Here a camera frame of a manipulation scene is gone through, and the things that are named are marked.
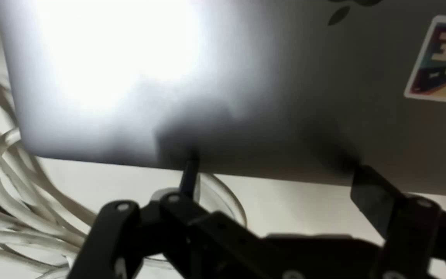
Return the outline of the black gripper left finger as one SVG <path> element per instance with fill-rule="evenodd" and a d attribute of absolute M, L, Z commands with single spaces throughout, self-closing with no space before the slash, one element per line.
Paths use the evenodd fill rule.
<path fill-rule="evenodd" d="M 195 200 L 199 158 L 178 188 L 140 206 L 107 203 L 96 216 L 67 279 L 135 279 L 151 256 L 164 256 L 183 279 L 253 279 L 248 229 Z"/>

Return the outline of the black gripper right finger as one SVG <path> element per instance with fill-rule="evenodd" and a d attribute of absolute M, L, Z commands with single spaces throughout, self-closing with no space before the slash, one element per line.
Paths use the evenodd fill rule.
<path fill-rule="evenodd" d="M 370 166 L 360 166 L 350 198 L 384 239 L 374 279 L 436 279 L 432 259 L 446 264 L 446 211 L 434 200 L 408 195 Z"/>

